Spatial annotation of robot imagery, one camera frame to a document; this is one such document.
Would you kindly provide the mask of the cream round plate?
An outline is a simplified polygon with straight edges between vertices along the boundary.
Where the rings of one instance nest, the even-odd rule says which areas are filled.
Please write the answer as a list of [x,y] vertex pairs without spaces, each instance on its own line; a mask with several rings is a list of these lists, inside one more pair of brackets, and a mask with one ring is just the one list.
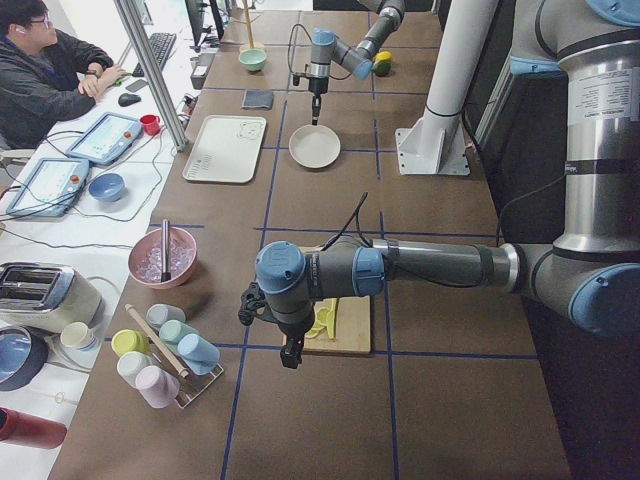
[[323,125],[302,126],[289,139],[289,153],[293,160],[308,169],[328,167],[338,158],[340,151],[338,135]]

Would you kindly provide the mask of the cream rectangular tray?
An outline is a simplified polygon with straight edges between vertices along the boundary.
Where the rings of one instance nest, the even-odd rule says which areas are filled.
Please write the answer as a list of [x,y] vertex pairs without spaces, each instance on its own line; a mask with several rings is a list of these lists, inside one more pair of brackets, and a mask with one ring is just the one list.
[[262,116],[207,116],[183,169],[183,178],[189,182],[248,183],[255,174],[266,125]]

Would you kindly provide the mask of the lemon slices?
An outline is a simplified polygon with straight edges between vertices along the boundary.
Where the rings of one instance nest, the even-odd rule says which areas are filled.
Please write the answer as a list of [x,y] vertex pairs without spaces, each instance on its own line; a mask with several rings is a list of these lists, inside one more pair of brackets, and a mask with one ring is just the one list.
[[334,329],[333,311],[330,308],[323,307],[316,311],[314,324],[305,334],[305,337],[311,339],[325,332],[329,339],[333,339]]

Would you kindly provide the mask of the yellow-green plastic knife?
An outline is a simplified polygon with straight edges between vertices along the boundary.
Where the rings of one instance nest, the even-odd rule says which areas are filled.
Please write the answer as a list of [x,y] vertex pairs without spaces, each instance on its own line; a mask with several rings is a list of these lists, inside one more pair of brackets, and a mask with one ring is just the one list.
[[329,311],[326,314],[326,331],[329,339],[333,340],[335,338],[335,330],[336,330],[336,318],[337,318],[337,309],[338,309],[339,299],[333,298],[331,300],[331,304],[329,307]]

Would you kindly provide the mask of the dark grey folded cloth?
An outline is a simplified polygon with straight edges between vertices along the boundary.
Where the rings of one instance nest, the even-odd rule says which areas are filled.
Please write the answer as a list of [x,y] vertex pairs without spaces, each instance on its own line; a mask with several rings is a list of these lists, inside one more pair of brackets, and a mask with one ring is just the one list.
[[274,94],[270,90],[247,89],[241,108],[245,110],[271,110]]

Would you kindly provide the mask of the wooden cutting board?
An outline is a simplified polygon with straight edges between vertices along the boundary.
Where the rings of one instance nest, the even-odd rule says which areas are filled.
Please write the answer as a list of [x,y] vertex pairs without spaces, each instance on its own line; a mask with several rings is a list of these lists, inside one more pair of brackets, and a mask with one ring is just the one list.
[[[330,307],[332,299],[317,302],[315,313]],[[371,306],[368,297],[339,299],[335,338],[329,339],[325,332],[315,338],[304,340],[304,353],[366,355],[372,350]]]

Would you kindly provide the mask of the green lime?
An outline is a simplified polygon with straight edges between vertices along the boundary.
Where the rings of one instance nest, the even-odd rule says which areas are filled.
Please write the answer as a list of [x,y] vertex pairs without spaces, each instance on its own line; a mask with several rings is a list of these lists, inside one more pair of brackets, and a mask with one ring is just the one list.
[[391,71],[391,62],[388,60],[376,61],[373,64],[372,72],[376,77],[386,77]]

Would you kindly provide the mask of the mint green bowl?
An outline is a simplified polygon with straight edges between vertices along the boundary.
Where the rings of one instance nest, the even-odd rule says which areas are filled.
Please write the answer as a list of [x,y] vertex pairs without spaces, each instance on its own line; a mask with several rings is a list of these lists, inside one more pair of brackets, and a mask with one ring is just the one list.
[[259,72],[266,64],[267,54],[262,49],[247,49],[239,53],[238,60],[246,71]]

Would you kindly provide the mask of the yellow lemon right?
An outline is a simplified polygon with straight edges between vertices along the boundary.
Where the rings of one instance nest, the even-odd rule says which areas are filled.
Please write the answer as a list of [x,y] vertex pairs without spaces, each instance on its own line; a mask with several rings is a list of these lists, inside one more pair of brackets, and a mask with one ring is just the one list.
[[376,62],[387,62],[390,63],[392,61],[392,54],[389,51],[380,51],[376,56],[375,56],[375,61]]

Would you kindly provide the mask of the light blue cup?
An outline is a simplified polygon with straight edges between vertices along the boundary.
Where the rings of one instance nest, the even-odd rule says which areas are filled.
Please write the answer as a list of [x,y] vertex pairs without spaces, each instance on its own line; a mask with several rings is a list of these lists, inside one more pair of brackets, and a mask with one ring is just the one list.
[[220,359],[219,349],[198,334],[185,335],[178,343],[179,356],[196,375],[211,373]]

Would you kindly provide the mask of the wooden mug tree stand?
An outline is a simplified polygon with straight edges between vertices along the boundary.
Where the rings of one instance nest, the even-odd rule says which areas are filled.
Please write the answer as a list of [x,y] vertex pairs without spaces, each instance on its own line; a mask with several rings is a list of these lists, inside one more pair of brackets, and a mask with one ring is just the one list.
[[245,28],[246,28],[247,42],[239,48],[239,52],[245,53],[249,50],[260,50],[262,52],[265,52],[266,47],[262,43],[257,42],[254,39],[253,29],[252,29],[253,20],[249,13],[249,5],[247,0],[242,1],[242,11],[243,11],[242,23],[245,25]]

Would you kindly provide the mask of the mint cup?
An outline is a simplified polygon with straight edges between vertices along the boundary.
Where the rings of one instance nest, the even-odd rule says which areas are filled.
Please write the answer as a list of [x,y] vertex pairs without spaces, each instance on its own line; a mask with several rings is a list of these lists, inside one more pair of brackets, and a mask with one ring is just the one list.
[[159,338],[165,345],[176,347],[188,334],[198,334],[198,331],[184,322],[168,320],[159,330]]

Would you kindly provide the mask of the white pillar with base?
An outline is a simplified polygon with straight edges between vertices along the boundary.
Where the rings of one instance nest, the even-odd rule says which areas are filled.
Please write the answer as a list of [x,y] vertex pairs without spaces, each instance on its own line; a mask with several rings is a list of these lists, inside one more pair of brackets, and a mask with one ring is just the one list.
[[402,175],[470,173],[461,113],[497,0],[451,2],[422,117],[396,130]]

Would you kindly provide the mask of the pink cup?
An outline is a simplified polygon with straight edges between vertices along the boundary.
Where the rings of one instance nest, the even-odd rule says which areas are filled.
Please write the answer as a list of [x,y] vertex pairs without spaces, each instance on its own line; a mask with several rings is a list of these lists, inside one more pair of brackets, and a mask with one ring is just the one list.
[[152,408],[160,409],[167,407],[175,400],[180,383],[165,370],[150,365],[138,372],[135,387]]

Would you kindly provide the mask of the grey-blue cup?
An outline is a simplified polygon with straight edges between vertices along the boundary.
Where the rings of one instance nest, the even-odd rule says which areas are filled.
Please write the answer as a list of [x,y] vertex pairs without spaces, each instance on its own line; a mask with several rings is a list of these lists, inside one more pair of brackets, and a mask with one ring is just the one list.
[[170,320],[177,320],[185,323],[186,314],[177,306],[163,303],[152,305],[146,312],[146,322],[156,330],[159,330]]

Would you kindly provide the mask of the metal tongs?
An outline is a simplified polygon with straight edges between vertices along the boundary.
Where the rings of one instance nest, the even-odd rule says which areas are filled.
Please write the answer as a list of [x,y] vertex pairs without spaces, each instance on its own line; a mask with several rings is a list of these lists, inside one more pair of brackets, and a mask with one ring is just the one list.
[[170,270],[170,222],[163,219],[161,222],[161,276],[162,283],[171,279]]

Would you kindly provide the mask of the pale white cup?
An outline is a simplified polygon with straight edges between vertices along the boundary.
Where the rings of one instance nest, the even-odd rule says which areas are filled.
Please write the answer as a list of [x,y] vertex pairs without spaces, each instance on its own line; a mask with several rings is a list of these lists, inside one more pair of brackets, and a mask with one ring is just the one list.
[[152,356],[138,351],[129,351],[119,358],[117,362],[117,372],[129,386],[135,388],[138,373],[142,369],[152,365],[157,365],[156,360]]

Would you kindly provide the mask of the yellow-green cup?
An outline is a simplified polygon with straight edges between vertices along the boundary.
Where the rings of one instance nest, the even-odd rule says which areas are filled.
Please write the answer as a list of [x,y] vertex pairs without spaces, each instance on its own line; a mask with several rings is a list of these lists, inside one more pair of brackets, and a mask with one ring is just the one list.
[[146,334],[138,330],[122,329],[117,331],[111,339],[111,349],[118,357],[129,352],[146,354],[150,351],[149,339]]

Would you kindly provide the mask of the black keyboard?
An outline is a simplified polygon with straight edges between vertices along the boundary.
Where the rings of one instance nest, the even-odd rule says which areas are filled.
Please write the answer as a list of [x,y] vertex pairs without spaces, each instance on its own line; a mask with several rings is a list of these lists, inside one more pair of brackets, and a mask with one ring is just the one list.
[[166,32],[156,32],[149,36],[149,44],[160,70],[164,69],[169,60],[176,38],[175,33]]

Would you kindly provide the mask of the red cup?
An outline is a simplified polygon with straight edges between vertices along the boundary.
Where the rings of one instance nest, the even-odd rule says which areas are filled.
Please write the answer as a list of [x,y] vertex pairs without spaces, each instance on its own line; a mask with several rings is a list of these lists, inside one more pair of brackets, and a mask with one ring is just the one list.
[[161,131],[160,118],[157,115],[147,114],[141,116],[139,121],[146,135],[155,136]]

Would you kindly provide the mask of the pink bowl with ice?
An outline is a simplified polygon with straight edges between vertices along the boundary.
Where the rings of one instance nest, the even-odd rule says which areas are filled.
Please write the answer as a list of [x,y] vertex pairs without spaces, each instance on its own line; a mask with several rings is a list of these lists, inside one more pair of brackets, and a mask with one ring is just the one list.
[[166,290],[186,283],[197,266],[196,240],[187,230],[171,227],[163,240],[163,230],[142,237],[128,258],[131,277],[143,286]]

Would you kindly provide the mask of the black smartphone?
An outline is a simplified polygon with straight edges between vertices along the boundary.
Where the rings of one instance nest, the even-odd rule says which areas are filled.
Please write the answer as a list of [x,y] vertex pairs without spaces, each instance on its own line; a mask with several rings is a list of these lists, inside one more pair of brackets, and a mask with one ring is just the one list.
[[139,78],[139,79],[127,84],[125,86],[125,89],[130,93],[135,93],[135,92],[138,92],[141,89],[145,88],[147,85],[148,85],[148,83],[144,79]]

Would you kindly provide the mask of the black computer mouse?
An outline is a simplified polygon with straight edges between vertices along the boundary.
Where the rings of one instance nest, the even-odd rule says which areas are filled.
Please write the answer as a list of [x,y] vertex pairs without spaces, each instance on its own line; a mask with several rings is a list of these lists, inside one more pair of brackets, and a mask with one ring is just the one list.
[[141,101],[141,97],[133,93],[123,93],[118,98],[118,105],[128,107]]

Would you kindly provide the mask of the upper teach pendant tablet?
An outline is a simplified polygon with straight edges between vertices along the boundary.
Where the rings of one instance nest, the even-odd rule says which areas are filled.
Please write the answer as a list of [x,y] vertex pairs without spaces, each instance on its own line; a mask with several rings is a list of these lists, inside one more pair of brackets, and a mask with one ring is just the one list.
[[72,143],[65,154],[88,160],[94,165],[109,165],[132,145],[141,132],[142,125],[138,119],[107,112]]

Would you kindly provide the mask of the teach pendant tablet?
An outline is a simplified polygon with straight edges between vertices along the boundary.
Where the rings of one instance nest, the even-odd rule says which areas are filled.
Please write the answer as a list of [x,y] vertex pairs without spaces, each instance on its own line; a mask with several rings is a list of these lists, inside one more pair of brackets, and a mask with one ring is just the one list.
[[141,132],[142,125],[138,119],[107,112],[72,143],[65,154],[88,160],[94,165],[109,165],[132,145]]
[[40,159],[19,182],[19,193],[6,213],[14,218],[63,216],[81,194],[89,171],[86,159]]

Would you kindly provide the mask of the paper cup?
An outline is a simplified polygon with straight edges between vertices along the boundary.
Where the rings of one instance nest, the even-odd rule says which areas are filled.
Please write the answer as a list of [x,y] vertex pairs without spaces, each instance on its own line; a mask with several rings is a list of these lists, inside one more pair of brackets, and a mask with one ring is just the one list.
[[78,351],[89,351],[98,345],[94,331],[83,322],[73,322],[65,326],[60,333],[63,346]]

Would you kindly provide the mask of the blue bowl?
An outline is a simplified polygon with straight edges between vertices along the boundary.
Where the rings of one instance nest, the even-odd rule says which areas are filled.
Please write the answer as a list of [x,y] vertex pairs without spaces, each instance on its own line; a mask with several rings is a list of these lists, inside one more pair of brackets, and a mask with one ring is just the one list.
[[88,187],[89,194],[100,202],[116,202],[124,195],[124,179],[117,173],[106,173],[96,177]]

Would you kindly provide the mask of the cream toaster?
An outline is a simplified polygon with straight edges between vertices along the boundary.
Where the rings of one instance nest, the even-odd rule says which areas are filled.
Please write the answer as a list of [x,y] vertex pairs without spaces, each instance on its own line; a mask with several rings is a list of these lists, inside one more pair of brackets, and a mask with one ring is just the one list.
[[1,320],[60,333],[74,322],[90,324],[101,295],[66,265],[7,262],[1,265]]

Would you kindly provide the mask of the dark blue pot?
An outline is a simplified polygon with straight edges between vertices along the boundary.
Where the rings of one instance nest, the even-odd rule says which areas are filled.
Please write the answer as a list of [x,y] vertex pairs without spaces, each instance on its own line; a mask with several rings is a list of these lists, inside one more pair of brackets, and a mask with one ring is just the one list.
[[1,328],[1,390],[15,391],[28,385],[49,356],[45,341],[18,326]]

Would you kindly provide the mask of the person in black jacket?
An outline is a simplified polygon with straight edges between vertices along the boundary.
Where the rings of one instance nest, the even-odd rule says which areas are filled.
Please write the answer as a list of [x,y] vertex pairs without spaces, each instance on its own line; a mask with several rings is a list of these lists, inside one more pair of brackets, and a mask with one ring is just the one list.
[[1,3],[1,147],[32,149],[58,122],[88,113],[125,70],[57,29],[42,1]]

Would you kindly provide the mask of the lower teach pendant tablet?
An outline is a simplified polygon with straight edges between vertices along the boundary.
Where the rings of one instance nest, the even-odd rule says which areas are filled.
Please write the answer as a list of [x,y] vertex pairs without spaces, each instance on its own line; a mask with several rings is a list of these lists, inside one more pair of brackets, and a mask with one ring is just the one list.
[[81,194],[89,171],[86,159],[40,159],[19,182],[19,193],[6,213],[14,218],[63,216]]

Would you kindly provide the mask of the red bottle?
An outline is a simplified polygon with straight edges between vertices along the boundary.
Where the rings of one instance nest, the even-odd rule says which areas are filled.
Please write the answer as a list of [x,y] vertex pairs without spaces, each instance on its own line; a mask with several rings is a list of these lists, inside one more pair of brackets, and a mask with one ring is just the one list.
[[1,441],[39,449],[60,446],[67,434],[67,427],[60,422],[1,408]]

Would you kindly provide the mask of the aluminium frame post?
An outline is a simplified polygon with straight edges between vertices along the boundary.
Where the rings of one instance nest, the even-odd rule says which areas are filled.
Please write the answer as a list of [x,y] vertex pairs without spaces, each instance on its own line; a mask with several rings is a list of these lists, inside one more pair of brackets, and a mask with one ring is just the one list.
[[139,19],[135,3],[131,0],[114,0],[114,4],[138,57],[138,62],[143,68],[160,117],[169,131],[174,147],[178,152],[182,152],[187,147],[188,139],[179,120],[178,113],[174,108],[161,69],[153,55],[151,44],[143,23]]

